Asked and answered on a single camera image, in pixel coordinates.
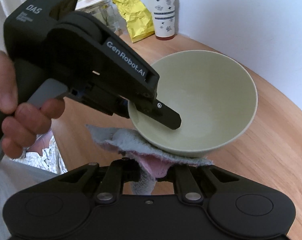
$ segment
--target table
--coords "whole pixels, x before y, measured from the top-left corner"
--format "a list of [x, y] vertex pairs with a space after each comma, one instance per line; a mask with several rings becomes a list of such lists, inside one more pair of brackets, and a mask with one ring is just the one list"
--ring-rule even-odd
[[[127, 36], [122, 36], [122, 39], [150, 64], [179, 51], [215, 51], [181, 35], [170, 41], [159, 41], [151, 36], [136, 44], [132, 44]], [[256, 117], [244, 135], [209, 154], [208, 158], [223, 169], [288, 195], [297, 213], [288, 236], [292, 240], [302, 240], [302, 111], [266, 80], [250, 70], [248, 72], [258, 90]], [[68, 98], [65, 102], [65, 112], [53, 121], [52, 129], [68, 170], [89, 162], [105, 166], [120, 158], [117, 153], [97, 147], [84, 125], [132, 128], [131, 121], [119, 116], [106, 116]], [[129, 192], [128, 185], [125, 185], [125, 192]], [[172, 185], [162, 182], [156, 185], [153, 193], [172, 192]]]

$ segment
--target white lid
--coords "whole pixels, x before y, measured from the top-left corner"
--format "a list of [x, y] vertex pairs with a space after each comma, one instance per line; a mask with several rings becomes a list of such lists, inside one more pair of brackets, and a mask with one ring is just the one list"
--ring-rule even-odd
[[102, 1], [104, 0], [82, 0], [76, 4], [75, 10], [83, 9], [85, 7], [89, 7]]

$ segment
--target white wall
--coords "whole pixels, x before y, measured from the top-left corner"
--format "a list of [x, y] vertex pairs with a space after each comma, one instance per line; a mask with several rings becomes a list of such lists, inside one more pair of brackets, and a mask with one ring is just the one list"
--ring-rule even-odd
[[302, 0], [178, 3], [179, 33], [246, 65], [302, 109]]

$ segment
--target finger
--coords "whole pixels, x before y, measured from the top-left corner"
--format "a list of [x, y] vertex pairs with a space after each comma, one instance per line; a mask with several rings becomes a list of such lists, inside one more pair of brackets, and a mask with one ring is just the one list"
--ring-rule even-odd
[[36, 135], [23, 127], [14, 117], [6, 117], [2, 123], [2, 131], [7, 138], [11, 138], [22, 147], [29, 147], [35, 143]]
[[52, 122], [50, 118], [29, 103], [22, 103], [17, 107], [15, 119], [33, 134], [47, 133]]
[[51, 119], [60, 118], [65, 110], [65, 102], [62, 99], [49, 99], [41, 107], [41, 112]]
[[2, 141], [2, 150], [10, 158], [16, 159], [22, 155], [23, 148], [16, 144], [11, 138], [4, 137]]
[[14, 64], [0, 51], [0, 110], [11, 114], [17, 107], [17, 86]]

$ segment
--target white cup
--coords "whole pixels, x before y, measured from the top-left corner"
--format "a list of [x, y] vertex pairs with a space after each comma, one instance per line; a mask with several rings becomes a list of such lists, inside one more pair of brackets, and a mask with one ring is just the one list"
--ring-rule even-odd
[[170, 40], [175, 35], [175, 0], [148, 0], [156, 38]]

